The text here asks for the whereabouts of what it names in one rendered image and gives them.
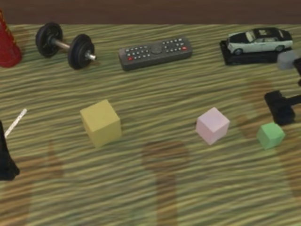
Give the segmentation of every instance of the car roof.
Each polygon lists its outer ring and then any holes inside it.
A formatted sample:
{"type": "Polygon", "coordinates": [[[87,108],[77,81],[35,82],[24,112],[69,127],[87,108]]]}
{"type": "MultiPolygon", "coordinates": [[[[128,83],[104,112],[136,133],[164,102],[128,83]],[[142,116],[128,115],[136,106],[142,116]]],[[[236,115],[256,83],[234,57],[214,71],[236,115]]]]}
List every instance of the car roof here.
{"type": "Polygon", "coordinates": [[[280,35],[279,29],[276,27],[265,27],[253,29],[254,35],[257,39],[260,38],[278,38],[282,40],[283,37],[280,35]]]}

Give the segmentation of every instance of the yellow cube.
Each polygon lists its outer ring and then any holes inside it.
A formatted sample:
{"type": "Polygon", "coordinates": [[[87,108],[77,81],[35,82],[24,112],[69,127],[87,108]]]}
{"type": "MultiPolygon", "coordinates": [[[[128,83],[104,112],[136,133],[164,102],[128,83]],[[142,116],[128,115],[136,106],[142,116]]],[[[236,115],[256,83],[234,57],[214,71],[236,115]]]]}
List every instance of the yellow cube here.
{"type": "Polygon", "coordinates": [[[82,109],[80,116],[95,147],[101,147],[121,137],[120,118],[108,100],[82,109]]]}

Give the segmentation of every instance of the white stick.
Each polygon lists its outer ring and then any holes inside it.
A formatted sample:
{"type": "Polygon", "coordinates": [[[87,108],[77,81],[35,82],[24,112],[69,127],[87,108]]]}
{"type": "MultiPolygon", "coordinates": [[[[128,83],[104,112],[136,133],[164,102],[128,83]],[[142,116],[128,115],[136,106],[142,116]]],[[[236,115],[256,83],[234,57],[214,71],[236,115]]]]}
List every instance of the white stick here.
{"type": "Polygon", "coordinates": [[[8,130],[6,130],[4,136],[5,138],[8,137],[8,135],[10,134],[10,132],[14,129],[14,127],[16,127],[16,125],[19,123],[19,121],[23,118],[23,116],[27,113],[27,109],[23,109],[23,111],[21,111],[21,113],[19,114],[19,116],[16,118],[16,120],[13,122],[13,124],[10,125],[10,127],[8,128],[8,130]]]}

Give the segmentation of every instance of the wooden surface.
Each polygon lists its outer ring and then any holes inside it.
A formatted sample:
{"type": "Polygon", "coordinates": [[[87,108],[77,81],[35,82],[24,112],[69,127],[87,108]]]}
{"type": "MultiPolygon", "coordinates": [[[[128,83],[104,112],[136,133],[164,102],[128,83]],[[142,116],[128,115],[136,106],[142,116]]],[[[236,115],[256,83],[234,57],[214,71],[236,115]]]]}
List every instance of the wooden surface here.
{"type": "Polygon", "coordinates": [[[300,23],[300,0],[9,0],[8,23],[254,24],[300,23]]]}
{"type": "MultiPolygon", "coordinates": [[[[24,59],[0,69],[5,129],[28,109],[7,138],[21,175],[0,182],[1,226],[301,225],[300,123],[284,128],[275,149],[255,138],[271,122],[263,95],[299,94],[299,76],[274,64],[225,66],[218,45],[257,25],[63,26],[67,42],[84,32],[97,49],[99,62],[78,72],[64,53],[38,54],[38,27],[11,26],[24,59]],[[191,40],[191,59],[121,70],[119,48],[180,34],[191,40]],[[121,118],[123,137],[95,149],[79,111],[104,99],[121,118]],[[212,107],[231,125],[207,146],[194,123],[212,107]]],[[[279,28],[301,47],[300,26],[279,28]]]]}

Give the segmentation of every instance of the brown wall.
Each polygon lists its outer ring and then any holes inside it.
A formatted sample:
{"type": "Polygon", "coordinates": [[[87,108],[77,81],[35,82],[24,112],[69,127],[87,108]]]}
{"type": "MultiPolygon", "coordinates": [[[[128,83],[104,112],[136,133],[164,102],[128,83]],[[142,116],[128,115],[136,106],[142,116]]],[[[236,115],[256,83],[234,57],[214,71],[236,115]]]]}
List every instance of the brown wall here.
{"type": "Polygon", "coordinates": [[[6,0],[9,24],[300,24],[300,0],[6,0]]]}

